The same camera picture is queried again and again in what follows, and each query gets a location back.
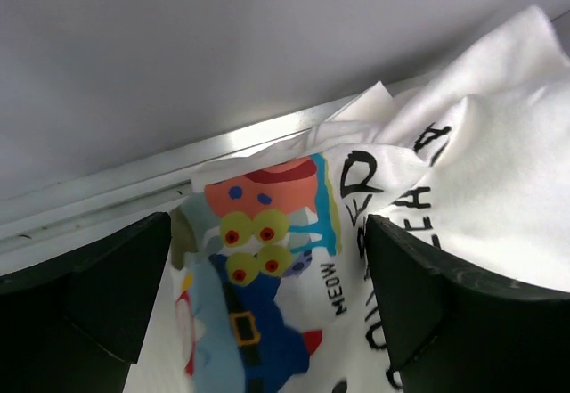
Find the white surface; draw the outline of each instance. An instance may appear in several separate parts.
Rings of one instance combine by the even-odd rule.
[[[569,68],[537,9],[471,46],[379,135],[399,144],[452,113],[462,119],[460,127],[435,126],[451,126],[453,136],[415,185],[429,190],[421,200],[430,207],[391,206],[379,214],[399,226],[429,217],[430,233],[445,251],[520,282],[569,292]]]
[[[189,173],[217,158],[247,156],[325,120],[351,98],[325,103],[118,168],[4,201],[0,275],[99,240],[190,192]]]
[[[416,75],[570,0],[0,0],[0,199]]]
[[[562,47],[567,53],[570,53],[570,12],[558,17],[554,21],[554,27],[556,28]]]

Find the blue shape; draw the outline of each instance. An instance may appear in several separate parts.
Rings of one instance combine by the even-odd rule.
[[[292,275],[299,277],[301,273],[311,265],[311,261],[313,260],[311,255],[312,252],[310,250],[303,252],[303,254],[299,255],[297,259],[293,261],[293,264],[291,264],[281,277],[290,277]]]
[[[259,201],[261,204],[264,204],[265,206],[271,204],[271,202],[273,201],[271,197],[269,197],[267,194],[258,194],[257,195],[257,201]]]
[[[285,325],[281,311],[273,301],[281,279],[259,274],[248,286],[240,287],[229,282],[225,271],[227,260],[225,255],[212,255],[210,260],[216,267],[224,287],[233,289],[243,308],[251,312],[260,334],[259,342],[256,344],[261,358],[260,365],[247,365],[244,351],[240,349],[246,385],[248,380],[262,379],[264,392],[276,392],[292,375],[306,373],[309,369],[310,356],[305,341],[299,332]],[[234,388],[219,391],[239,390]]]
[[[317,192],[314,195],[314,206],[317,210],[317,222],[310,225],[290,225],[290,233],[317,233],[321,239],[316,242],[308,242],[302,246],[291,249],[291,253],[301,253],[317,247],[324,247],[329,255],[337,254],[337,234],[330,222],[329,191],[327,190],[327,178],[325,177],[326,161],[319,155],[311,156],[317,167]]]
[[[241,196],[243,195],[243,190],[241,189],[240,186],[233,186],[232,188],[230,188],[228,194],[230,194],[230,198],[232,200],[237,200],[240,199]]]
[[[245,386],[246,374],[233,337],[222,283],[208,259],[192,264],[191,272],[191,311],[206,327],[194,355],[192,380],[196,391],[236,391],[235,386]]]

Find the white wall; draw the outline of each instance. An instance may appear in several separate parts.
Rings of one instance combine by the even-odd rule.
[[[562,47],[567,53],[570,53],[570,12],[567,12],[554,21],[558,38],[562,43]]]
[[[0,199],[411,74],[570,0],[0,0]]]

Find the yellow circle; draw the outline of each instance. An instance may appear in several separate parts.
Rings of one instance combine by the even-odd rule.
[[[295,260],[289,249],[277,245],[264,246],[257,253],[259,269],[263,274],[281,277]]]
[[[228,278],[238,286],[248,286],[259,275],[259,262],[248,253],[234,253],[225,261]]]
[[[268,209],[259,214],[253,220],[253,235],[264,244],[275,244],[287,235],[289,220],[278,209]]]
[[[229,248],[243,246],[249,242],[252,233],[251,219],[243,212],[228,213],[220,221],[220,237]]]

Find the red shape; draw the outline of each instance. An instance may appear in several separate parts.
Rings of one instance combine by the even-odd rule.
[[[309,356],[312,356],[322,343],[322,331],[309,331],[303,333],[303,341],[305,342]]]
[[[270,241],[273,237],[275,237],[275,231],[268,226],[261,230],[261,233],[259,234],[259,238],[264,242]]]
[[[228,244],[234,244],[240,239],[240,234],[237,231],[230,230],[225,235],[225,242]]]
[[[191,298],[190,298],[190,294],[187,291],[184,291],[183,294],[178,299],[178,301],[182,301],[182,300],[186,301],[186,305],[191,310],[191,308],[192,308]],[[191,336],[192,336],[192,349],[190,352],[190,360],[188,361],[188,364],[186,364],[186,366],[184,367],[184,370],[187,374],[192,376],[192,375],[194,375],[194,355],[196,354],[196,341],[195,341],[196,331],[194,328],[194,314],[192,313],[192,311],[190,311],[190,329],[191,329]]]
[[[243,270],[235,270],[232,274],[232,278],[236,282],[243,282],[246,280],[246,272]]]
[[[278,268],[279,262],[277,262],[275,259],[272,259],[271,261],[267,261],[265,263],[265,269],[270,273],[275,273]]]
[[[314,161],[307,160],[298,166],[284,172],[268,172],[267,170],[257,170],[244,175],[247,179],[258,184],[278,184],[281,182],[294,182],[306,179],[317,173],[317,166]]]

